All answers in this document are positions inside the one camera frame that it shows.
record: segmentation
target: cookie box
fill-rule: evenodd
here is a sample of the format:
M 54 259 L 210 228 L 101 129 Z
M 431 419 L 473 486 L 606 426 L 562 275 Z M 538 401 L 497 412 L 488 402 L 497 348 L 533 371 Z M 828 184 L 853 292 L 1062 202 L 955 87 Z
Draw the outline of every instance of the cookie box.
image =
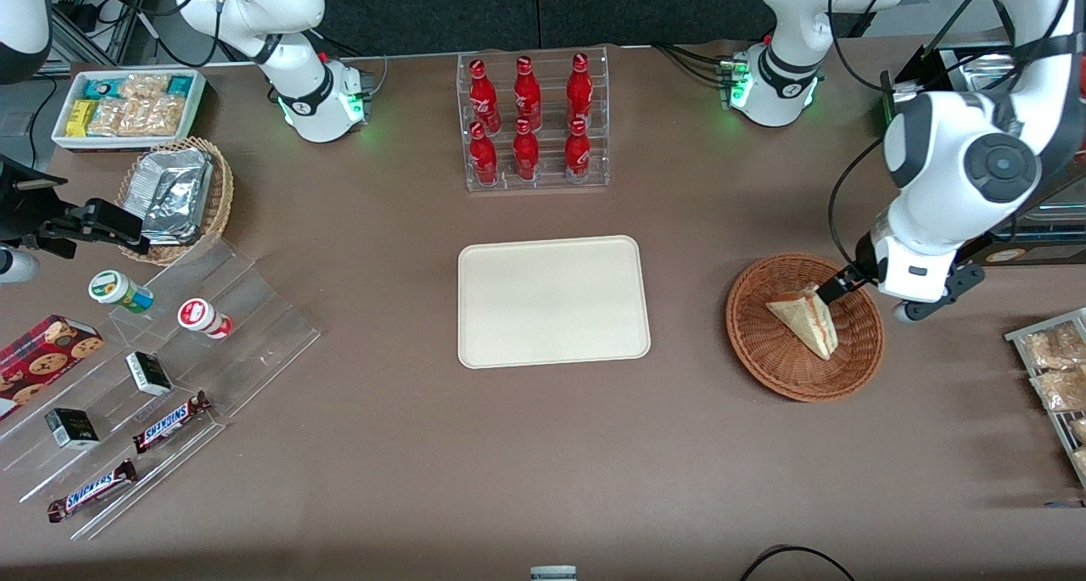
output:
M 50 316 L 0 350 L 0 420 L 102 348 L 98 331 Z
M 130 74 L 139 75 L 171 75 L 174 78 L 191 78 L 188 93 L 185 99 L 185 109 L 181 112 L 181 121 L 177 126 L 177 131 L 173 136 L 138 136 L 138 137 L 72 137 L 67 136 L 66 128 L 72 109 L 79 99 L 84 99 L 87 87 L 104 79 L 116 79 Z M 166 144 L 167 141 L 184 140 L 192 129 L 192 122 L 197 118 L 197 110 L 200 106 L 200 98 L 203 94 L 206 79 L 198 71 L 190 67 L 125 67 L 124 70 L 79 72 L 73 79 L 68 88 L 67 97 L 64 98 L 64 106 L 60 116 L 56 117 L 56 125 L 53 126 L 52 139 L 58 147 L 78 152 L 109 152 L 109 151 L 137 151 L 137 149 L 148 149 Z

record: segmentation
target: small black box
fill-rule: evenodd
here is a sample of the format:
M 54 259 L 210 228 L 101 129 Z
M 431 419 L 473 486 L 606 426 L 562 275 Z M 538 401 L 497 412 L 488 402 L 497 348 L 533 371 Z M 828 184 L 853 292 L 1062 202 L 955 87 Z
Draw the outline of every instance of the small black box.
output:
M 162 365 L 159 364 L 159 359 L 154 356 L 134 352 L 125 357 L 125 362 L 128 363 L 128 372 L 136 380 L 136 388 L 139 388 L 140 391 L 162 396 L 168 394 L 169 390 L 174 388 L 169 383 L 166 372 L 163 371 Z
M 70 450 L 90 450 L 98 445 L 98 433 L 90 426 L 90 418 L 79 409 L 56 407 L 46 414 L 46 424 L 56 440 L 56 445 Z

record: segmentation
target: foil package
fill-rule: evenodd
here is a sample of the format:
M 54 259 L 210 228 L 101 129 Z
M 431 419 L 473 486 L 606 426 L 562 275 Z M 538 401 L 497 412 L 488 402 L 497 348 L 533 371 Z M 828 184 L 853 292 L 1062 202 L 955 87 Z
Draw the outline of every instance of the foil package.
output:
M 122 207 L 143 218 L 142 233 L 151 244 L 191 244 L 200 237 L 214 166 L 201 149 L 144 155 Z

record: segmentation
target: snickers bar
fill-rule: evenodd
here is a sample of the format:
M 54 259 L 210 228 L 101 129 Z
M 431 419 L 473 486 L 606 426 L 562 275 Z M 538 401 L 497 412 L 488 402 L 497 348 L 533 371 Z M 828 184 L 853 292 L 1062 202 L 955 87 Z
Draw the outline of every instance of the snickers bar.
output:
M 49 521 L 53 523 L 63 521 L 66 517 L 78 510 L 79 507 L 102 497 L 102 495 L 114 488 L 126 483 L 136 483 L 138 480 L 136 466 L 132 465 L 131 460 L 125 460 L 121 463 L 119 467 L 113 469 L 112 472 L 105 473 L 84 485 L 77 492 L 70 494 L 67 498 L 58 498 L 49 503 Z
M 185 405 L 171 412 L 166 418 L 160 419 L 151 428 L 134 437 L 132 442 L 136 443 L 136 453 L 142 454 L 155 443 L 164 441 L 190 419 L 197 417 L 197 414 L 209 407 L 211 407 L 211 402 L 207 401 L 207 397 L 204 396 L 201 390 L 195 396 L 187 400 Z

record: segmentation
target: red cookie box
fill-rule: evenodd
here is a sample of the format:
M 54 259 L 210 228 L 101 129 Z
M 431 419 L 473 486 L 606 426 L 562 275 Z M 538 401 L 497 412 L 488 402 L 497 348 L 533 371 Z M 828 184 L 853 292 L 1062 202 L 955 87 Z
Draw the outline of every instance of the red cookie box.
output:
M 98 331 L 50 316 L 0 350 L 0 420 L 102 348 Z

